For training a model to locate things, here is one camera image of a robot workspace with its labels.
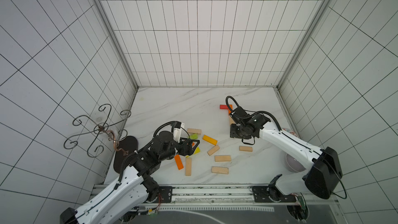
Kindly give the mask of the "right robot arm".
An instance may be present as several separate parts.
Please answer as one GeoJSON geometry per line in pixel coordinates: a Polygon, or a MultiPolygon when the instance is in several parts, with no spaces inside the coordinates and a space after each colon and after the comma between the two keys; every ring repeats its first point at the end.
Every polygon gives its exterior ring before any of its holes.
{"type": "Polygon", "coordinates": [[[235,133],[239,139],[250,136],[268,141],[304,167],[302,172],[279,174],[273,178],[266,191],[271,201],[279,202],[284,196],[304,192],[327,200],[342,182],[343,173],[334,149],[322,149],[292,135],[282,129],[276,118],[268,112],[240,116],[233,111],[230,117],[235,122],[235,133]]]}

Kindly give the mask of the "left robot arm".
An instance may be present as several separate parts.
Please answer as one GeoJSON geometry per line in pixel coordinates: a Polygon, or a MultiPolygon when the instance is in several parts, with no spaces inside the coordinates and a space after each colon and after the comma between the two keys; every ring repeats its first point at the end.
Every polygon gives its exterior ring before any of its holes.
{"type": "Polygon", "coordinates": [[[176,155],[190,156],[200,141],[182,138],[161,131],[136,153],[124,158],[120,174],[102,192],[78,209],[67,208],[60,215],[62,224],[112,224],[132,208],[159,195],[159,184],[152,178],[164,160],[176,155]]]}

